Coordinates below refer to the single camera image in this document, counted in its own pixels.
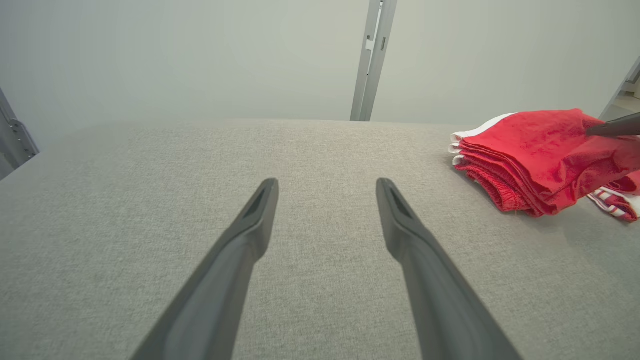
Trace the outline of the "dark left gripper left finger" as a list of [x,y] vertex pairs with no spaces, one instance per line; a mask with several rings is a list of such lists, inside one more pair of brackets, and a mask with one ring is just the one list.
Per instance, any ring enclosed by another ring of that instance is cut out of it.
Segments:
[[274,227],[279,183],[266,178],[135,351],[134,360],[230,360],[254,266]]

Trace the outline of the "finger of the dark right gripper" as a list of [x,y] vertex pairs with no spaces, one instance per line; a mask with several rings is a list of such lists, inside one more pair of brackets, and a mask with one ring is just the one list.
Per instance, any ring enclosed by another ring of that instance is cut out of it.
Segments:
[[586,129],[587,136],[631,137],[640,136],[640,113],[636,112]]

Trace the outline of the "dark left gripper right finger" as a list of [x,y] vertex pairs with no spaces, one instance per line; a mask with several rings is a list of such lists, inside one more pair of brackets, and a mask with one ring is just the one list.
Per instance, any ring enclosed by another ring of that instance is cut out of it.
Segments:
[[400,264],[425,360],[519,360],[508,339],[398,187],[375,188],[386,248]]

